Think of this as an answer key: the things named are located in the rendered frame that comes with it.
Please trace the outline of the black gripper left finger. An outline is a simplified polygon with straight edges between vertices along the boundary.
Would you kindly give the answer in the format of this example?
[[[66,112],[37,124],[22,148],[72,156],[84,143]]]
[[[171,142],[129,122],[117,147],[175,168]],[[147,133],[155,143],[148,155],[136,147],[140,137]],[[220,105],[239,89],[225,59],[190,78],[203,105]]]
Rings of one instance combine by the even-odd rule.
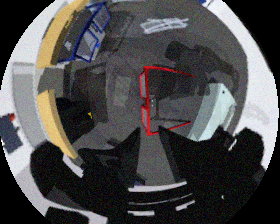
[[[124,177],[125,182],[129,184],[129,188],[134,188],[140,143],[141,129],[137,127],[115,148],[80,148],[77,149],[77,154],[80,154],[82,161],[90,166],[119,171],[121,177]]]

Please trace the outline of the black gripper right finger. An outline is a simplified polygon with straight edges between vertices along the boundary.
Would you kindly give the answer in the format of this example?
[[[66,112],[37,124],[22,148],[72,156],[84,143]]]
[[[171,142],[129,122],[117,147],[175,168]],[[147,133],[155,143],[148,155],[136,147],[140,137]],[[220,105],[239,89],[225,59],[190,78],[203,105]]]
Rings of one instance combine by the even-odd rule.
[[[202,141],[191,141],[191,139],[180,136],[179,133],[170,131],[164,126],[157,126],[159,131],[160,142],[162,148],[165,149],[167,161],[171,168],[172,176],[175,183],[186,181],[184,177],[195,168],[195,164],[199,163],[202,154],[209,153],[212,149],[220,147],[225,143],[226,136],[221,134],[219,137],[202,139]]]

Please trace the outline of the long white flat panel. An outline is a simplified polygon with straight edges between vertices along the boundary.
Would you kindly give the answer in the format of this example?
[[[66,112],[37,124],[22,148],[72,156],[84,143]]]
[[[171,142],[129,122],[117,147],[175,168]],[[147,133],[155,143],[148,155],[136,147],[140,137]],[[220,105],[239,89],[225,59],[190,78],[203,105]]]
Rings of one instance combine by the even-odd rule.
[[[64,68],[65,68],[65,64],[59,64],[59,66],[57,66],[56,64],[56,68],[50,68],[50,67],[44,67],[44,68],[37,68],[37,59],[39,59],[39,53],[41,52],[41,46],[42,42],[44,42],[44,37],[46,36],[46,32],[49,31],[49,27],[51,26],[51,22],[54,21],[55,17],[57,16],[57,12],[60,11],[61,8],[64,8],[66,6],[67,2],[62,1],[62,4],[60,7],[57,7],[57,11],[52,14],[52,17],[50,19],[50,23],[47,24],[46,28],[45,28],[45,32],[42,33],[42,38],[41,38],[41,42],[39,44],[39,49],[37,49],[37,54],[36,54],[36,61],[34,64],[36,64],[35,68],[34,68],[34,84],[32,84],[32,86],[34,86],[34,93],[35,93],[35,98],[34,101],[36,101],[35,107],[37,107],[37,114],[39,114],[39,123],[41,123],[41,128],[44,128],[44,136],[46,134],[46,139],[49,139],[50,141],[50,136],[49,134],[47,134],[47,131],[45,129],[45,124],[42,124],[42,118],[41,118],[41,113],[39,113],[39,106],[37,106],[37,99],[36,96],[40,96],[40,93],[42,94],[42,92],[46,91],[46,89],[54,89],[54,93],[55,93],[55,97],[62,97],[62,94],[64,94],[64,91],[62,91],[62,87],[64,87],[64,84],[62,84],[62,81],[64,81]],[[52,141],[50,141],[52,142]]]

